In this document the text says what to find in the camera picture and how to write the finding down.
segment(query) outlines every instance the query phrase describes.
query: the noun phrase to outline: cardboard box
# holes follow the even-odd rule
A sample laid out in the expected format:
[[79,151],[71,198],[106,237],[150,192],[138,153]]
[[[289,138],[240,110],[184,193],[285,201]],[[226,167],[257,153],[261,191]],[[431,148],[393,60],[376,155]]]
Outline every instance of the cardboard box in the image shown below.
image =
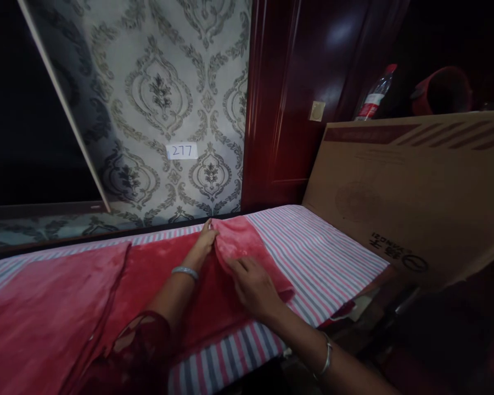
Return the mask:
[[439,287],[494,260],[494,112],[329,123],[302,205]]

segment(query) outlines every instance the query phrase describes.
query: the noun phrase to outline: red blanket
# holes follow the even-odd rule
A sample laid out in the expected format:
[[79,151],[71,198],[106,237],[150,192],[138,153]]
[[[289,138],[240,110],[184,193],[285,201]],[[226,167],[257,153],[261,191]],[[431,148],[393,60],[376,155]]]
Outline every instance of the red blanket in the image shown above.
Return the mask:
[[0,394],[59,392],[99,340],[129,244],[32,262],[0,290]]
[[[214,219],[212,226],[220,231],[215,244],[217,250],[207,257],[183,323],[176,329],[180,339],[174,362],[222,339],[250,320],[238,300],[224,259],[255,257],[268,271],[284,302],[294,295],[293,286],[274,263],[256,229],[244,217],[227,221]],[[162,287],[172,269],[181,264],[198,236],[198,233],[190,234],[130,249],[101,341],[103,346],[110,348],[119,332]]]
[[[254,227],[243,217],[214,220],[221,234],[200,273],[192,303],[176,329],[175,360],[225,337],[249,321],[223,259],[254,256],[280,297],[294,290]],[[151,300],[181,264],[199,234],[30,263],[0,290],[0,394],[58,393]]]

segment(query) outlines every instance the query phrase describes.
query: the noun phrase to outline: red wooden door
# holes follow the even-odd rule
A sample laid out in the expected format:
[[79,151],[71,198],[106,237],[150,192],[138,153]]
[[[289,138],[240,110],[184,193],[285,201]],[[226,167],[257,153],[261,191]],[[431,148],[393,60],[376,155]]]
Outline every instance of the red wooden door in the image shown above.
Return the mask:
[[[349,120],[408,0],[259,0],[251,23],[242,210],[299,204],[327,122]],[[322,122],[308,120],[325,102]]]

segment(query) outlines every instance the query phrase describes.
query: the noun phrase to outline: striped mattress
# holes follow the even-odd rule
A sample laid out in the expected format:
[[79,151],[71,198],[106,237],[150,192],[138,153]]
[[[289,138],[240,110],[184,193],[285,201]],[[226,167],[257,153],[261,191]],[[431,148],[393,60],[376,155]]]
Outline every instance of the striped mattress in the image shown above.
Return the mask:
[[[246,215],[296,295],[289,307],[312,326],[326,321],[356,296],[388,263],[302,206]],[[0,260],[0,288],[33,261],[72,255],[131,240],[145,244],[199,232],[202,225],[84,243]],[[170,372],[169,393],[214,393],[279,355],[284,343],[253,322],[191,355]]]

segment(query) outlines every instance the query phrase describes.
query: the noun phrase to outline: hand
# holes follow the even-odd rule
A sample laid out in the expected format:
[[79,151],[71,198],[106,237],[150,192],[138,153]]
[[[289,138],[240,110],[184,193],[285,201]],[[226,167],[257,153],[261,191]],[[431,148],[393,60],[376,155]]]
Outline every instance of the hand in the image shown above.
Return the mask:
[[234,285],[240,302],[260,322],[265,323],[285,309],[271,277],[253,258],[227,262],[234,273]]
[[209,218],[207,222],[205,222],[196,243],[188,252],[181,266],[196,270],[196,272],[201,270],[205,258],[212,250],[212,244],[214,243],[216,236],[220,234],[217,230],[210,229],[211,223],[212,218]]
[[196,241],[196,244],[194,245],[194,247],[199,249],[205,256],[212,250],[212,244],[214,244],[216,236],[220,234],[217,230],[210,229],[211,224],[212,218],[207,219],[207,222],[205,222],[203,229],[199,234],[198,241]]

